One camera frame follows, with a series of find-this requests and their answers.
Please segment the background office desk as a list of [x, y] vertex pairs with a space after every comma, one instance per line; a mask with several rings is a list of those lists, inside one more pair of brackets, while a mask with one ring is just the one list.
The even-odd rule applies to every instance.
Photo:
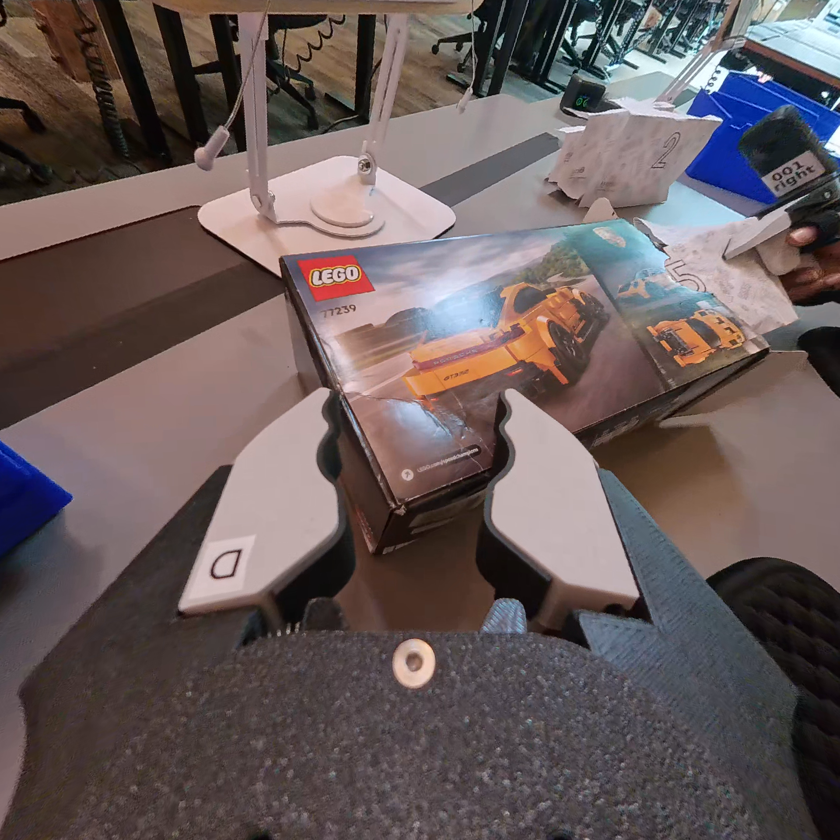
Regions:
[[782, 86], [831, 106], [839, 95], [838, 28], [813, 21], [756, 24], [741, 52]]
[[[97, 1], [94, 5], [117, 59], [129, 98], [138, 115], [141, 130], [143, 134], [150, 135], [148, 138], [150, 149], [153, 154], [160, 156], [163, 162], [171, 163], [172, 155], [164, 138], [163, 122], [154, 105], [123, 6], [117, 1]], [[235, 44], [239, 42], [240, 19], [231, 14], [211, 14], [208, 19], [213, 32], [217, 57], [202, 65], [194, 65], [187, 46], [181, 14], [154, 3], [152, 8], [175, 85], [175, 92], [181, 105], [187, 136], [194, 147], [197, 147], [210, 136], [198, 84], [199, 77], [221, 77], [225, 103], [230, 109], [235, 104], [239, 85], [245, 77], [243, 59], [239, 53], [235, 52]], [[318, 30], [324, 36], [320, 50], [333, 38], [336, 29], [343, 26], [347, 20], [344, 15], [327, 17], [327, 22], [318, 26]], [[307, 128], [309, 133], [327, 133], [350, 123], [367, 122], [371, 108], [371, 84], [375, 72], [375, 22], [374, 15], [359, 15], [355, 19], [354, 103], [340, 100], [330, 93], [326, 94], [325, 101], [340, 107], [343, 116], [330, 124], [319, 123], [319, 128], [314, 131]], [[319, 42], [316, 30], [310, 28], [290, 31], [287, 59], [292, 59], [296, 53], [306, 55], [307, 41], [315, 44]], [[318, 96], [313, 103], [314, 108], [317, 102]]]

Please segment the white metal book stand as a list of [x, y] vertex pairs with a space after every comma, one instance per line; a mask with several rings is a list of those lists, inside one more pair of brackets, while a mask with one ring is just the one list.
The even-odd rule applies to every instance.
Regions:
[[693, 57], [693, 59], [683, 68], [683, 70], [675, 77], [654, 100], [654, 108], [657, 110], [673, 110], [675, 107], [675, 100], [679, 94], [688, 88], [692, 80], [697, 76], [702, 68], [711, 60], [712, 57], [718, 56], [720, 53], [728, 52], [733, 49], [738, 49], [746, 43], [745, 35], [728, 36], [726, 38], [716, 38], [708, 41]]
[[371, 114], [360, 153], [339, 155], [269, 178], [266, 99], [268, 15], [238, 10], [239, 34], [250, 50], [237, 104], [244, 105], [248, 190], [204, 204], [198, 221], [243, 256], [273, 272], [275, 260], [305, 251], [334, 250], [345, 242], [390, 245], [438, 237], [456, 221], [453, 209], [380, 167], [402, 73], [410, 13], [448, 10], [455, 2], [371, 2], [365, 12], [388, 17], [388, 30]]

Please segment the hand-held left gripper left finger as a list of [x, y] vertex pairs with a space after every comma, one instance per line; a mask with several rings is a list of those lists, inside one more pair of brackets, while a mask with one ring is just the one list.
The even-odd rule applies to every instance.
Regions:
[[185, 583], [184, 616], [255, 608], [294, 626], [310, 601], [339, 594], [355, 569], [339, 484], [340, 405], [321, 387], [237, 456]]

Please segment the black toy car box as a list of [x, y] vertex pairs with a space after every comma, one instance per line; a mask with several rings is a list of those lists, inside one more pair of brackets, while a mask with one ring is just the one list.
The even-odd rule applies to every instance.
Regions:
[[618, 218], [279, 260], [301, 381], [342, 408], [342, 480], [372, 554], [477, 507], [499, 394], [592, 448], [715, 391], [770, 349]]

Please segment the person's right forearm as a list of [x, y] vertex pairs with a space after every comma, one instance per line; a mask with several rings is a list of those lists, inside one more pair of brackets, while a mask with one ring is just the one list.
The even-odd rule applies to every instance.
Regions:
[[836, 396], [840, 396], [839, 334], [838, 327], [823, 326], [804, 332], [797, 340], [814, 371]]

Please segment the person's right hand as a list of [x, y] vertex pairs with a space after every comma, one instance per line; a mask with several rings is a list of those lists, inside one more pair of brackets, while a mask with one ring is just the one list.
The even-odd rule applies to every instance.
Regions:
[[814, 307], [839, 303], [839, 242], [823, 245], [806, 254], [819, 232], [816, 227], [788, 231], [785, 242], [801, 252], [801, 263], [780, 278], [788, 298], [795, 306]]

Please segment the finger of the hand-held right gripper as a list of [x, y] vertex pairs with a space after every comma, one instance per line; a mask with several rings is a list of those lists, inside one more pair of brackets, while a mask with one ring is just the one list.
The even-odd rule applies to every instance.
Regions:
[[774, 246], [788, 251], [798, 249], [788, 242], [786, 233], [792, 225], [790, 210], [796, 203], [796, 200], [783, 203], [761, 217], [749, 217], [738, 223], [730, 234], [722, 258], [735, 259], [767, 243], [774, 243]]

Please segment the blue plastic storage bin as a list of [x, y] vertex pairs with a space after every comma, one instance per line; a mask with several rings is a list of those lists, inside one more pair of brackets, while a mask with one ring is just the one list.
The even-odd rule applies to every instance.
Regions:
[[790, 103], [771, 96], [755, 104], [740, 98], [733, 98], [714, 90], [699, 91], [689, 105], [688, 114], [694, 117], [713, 116], [721, 119], [716, 131], [706, 146], [686, 168], [688, 177], [719, 187], [730, 193], [752, 199], [763, 205], [773, 202], [771, 191], [756, 175], [749, 163], [739, 152], [739, 142], [744, 132], [777, 108], [791, 104], [796, 107], [803, 120], [827, 143], [838, 129], [837, 110]]
[[1, 443], [1, 556], [32, 537], [73, 496]]
[[790, 103], [802, 104], [811, 109], [821, 107], [829, 111], [838, 109], [838, 89], [821, 87], [820, 84], [808, 86], [813, 79], [794, 79], [794, 87], [787, 87], [772, 77], [749, 72], [729, 72], [720, 84], [717, 92], [733, 98], [753, 102], [769, 100], [771, 96]]

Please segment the black office chair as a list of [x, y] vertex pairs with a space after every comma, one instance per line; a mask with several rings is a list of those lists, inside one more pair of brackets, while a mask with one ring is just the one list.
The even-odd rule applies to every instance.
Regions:
[[[302, 65], [309, 63], [323, 44], [324, 36], [318, 26], [327, 22], [327, 15], [268, 15], [268, 36], [266, 41], [266, 91], [267, 101], [279, 93], [285, 93], [307, 112], [307, 128], [319, 128], [319, 118], [314, 108], [317, 98], [313, 80], [302, 74]], [[306, 42], [306, 55], [296, 53], [287, 59], [288, 34], [291, 31], [314, 29], [318, 43]]]

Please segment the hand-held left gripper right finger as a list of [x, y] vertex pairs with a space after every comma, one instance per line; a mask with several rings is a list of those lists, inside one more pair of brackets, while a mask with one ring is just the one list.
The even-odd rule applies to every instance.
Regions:
[[640, 591], [593, 456], [512, 389], [499, 395], [495, 431], [476, 544], [495, 600], [539, 631], [561, 631], [581, 610], [632, 615]]

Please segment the white brick-print paper bag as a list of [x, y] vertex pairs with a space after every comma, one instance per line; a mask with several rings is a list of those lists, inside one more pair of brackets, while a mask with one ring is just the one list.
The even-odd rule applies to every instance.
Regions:
[[588, 118], [572, 160], [570, 188], [583, 207], [601, 197], [615, 208], [663, 203], [722, 123], [663, 101], [620, 104]]
[[557, 131], [560, 147], [547, 181], [581, 203], [602, 173], [605, 146], [597, 132], [581, 125]]
[[749, 220], [700, 227], [665, 226], [642, 218], [633, 222], [662, 246], [666, 267], [677, 281], [711, 294], [754, 333], [769, 333], [799, 318], [781, 277], [800, 266], [802, 253], [786, 242], [785, 232], [726, 258], [734, 236], [751, 227]]

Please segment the small black digital clock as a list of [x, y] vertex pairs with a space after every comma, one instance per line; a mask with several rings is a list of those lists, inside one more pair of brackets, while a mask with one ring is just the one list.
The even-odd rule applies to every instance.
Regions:
[[602, 110], [606, 85], [575, 72], [566, 83], [560, 110], [567, 113], [596, 113]]

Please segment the grey desk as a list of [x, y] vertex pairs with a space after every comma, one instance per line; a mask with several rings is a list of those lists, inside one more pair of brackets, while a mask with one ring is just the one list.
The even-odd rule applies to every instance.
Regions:
[[[73, 495], [2, 559], [2, 819], [25, 753], [25, 679], [215, 468], [301, 399], [279, 282], [210, 245], [190, 212], [239, 159], [2, 208], [2, 331], [38, 356], [2, 441]], [[756, 556], [838, 589], [838, 397], [808, 363], [699, 425], [595, 451], [704, 575]]]

